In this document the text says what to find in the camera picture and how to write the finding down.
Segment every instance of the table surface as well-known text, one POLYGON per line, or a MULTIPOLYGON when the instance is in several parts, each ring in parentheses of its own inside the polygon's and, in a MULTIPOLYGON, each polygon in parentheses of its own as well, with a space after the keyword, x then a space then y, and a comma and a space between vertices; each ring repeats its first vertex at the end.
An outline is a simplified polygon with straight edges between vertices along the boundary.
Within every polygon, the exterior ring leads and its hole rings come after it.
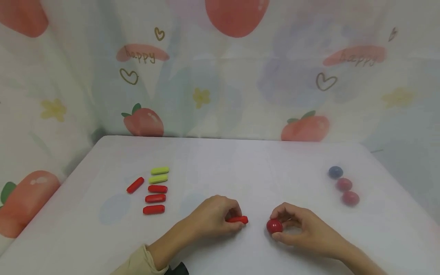
POLYGON ((232 238, 188 247, 190 274, 350 274, 339 262, 277 244, 266 232, 286 201, 312 209, 389 274, 440 274, 438 225, 362 145, 262 140, 107 136, 0 258, 2 274, 107 275, 142 243, 152 243, 201 201, 237 199, 249 223, 232 238), (327 176, 338 165, 360 196, 340 201, 327 176), (144 216, 147 184, 169 166, 165 213, 144 216))

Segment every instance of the sleeve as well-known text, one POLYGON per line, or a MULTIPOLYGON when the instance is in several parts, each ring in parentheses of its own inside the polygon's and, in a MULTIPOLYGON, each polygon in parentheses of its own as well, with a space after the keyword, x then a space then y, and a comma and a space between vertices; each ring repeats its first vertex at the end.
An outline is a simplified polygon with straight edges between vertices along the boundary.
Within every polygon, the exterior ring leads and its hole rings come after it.
POLYGON ((147 251, 147 246, 142 245, 110 275, 164 275, 168 268, 169 266, 158 271, 154 266, 153 257, 147 251))

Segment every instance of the dark red clay ball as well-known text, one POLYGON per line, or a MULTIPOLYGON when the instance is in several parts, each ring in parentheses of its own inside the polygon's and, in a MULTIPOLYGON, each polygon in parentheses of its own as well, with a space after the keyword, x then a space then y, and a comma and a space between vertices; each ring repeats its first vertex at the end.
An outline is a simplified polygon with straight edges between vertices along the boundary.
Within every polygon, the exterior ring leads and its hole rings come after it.
POLYGON ((337 180, 336 188, 341 191, 348 191, 353 187, 353 183, 351 180, 346 178, 340 178, 337 180))
POLYGON ((353 191, 345 191, 342 194, 342 201, 348 206, 355 206, 359 203, 359 196, 353 191))
POLYGON ((275 232, 282 232, 282 224, 277 219, 271 219, 266 224, 266 228, 268 229, 269 233, 272 235, 275 232))

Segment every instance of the yellow flower print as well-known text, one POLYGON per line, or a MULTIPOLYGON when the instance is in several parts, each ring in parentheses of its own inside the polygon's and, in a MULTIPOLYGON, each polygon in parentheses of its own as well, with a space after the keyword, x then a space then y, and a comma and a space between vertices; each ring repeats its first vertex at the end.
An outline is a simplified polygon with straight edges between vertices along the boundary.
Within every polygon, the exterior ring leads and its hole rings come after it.
POLYGON ((199 88, 194 89, 193 99, 196 102, 196 109, 200 109, 203 104, 209 104, 211 100, 209 99, 209 90, 200 91, 199 88))
POLYGON ((59 99, 55 99, 54 102, 43 100, 41 101, 41 106, 45 109, 40 115, 42 119, 55 117, 59 122, 64 121, 66 107, 63 106, 59 99))
POLYGON ((392 93, 386 94, 382 100, 387 103, 386 108, 408 107, 414 99, 414 93, 403 87, 396 88, 392 93))

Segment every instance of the forearm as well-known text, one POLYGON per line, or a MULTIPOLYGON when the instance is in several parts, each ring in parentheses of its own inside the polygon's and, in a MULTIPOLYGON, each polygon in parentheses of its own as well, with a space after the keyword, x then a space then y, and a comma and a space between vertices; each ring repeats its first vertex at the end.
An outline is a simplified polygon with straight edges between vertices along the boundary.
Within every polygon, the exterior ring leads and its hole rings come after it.
POLYGON ((340 260, 355 275, 386 275, 385 271, 375 264, 362 250, 353 245, 340 260))
POLYGON ((154 265, 158 270, 164 269, 170 260, 183 248, 195 240, 193 230, 190 230, 187 221, 181 220, 157 241, 147 247, 153 257, 154 265))

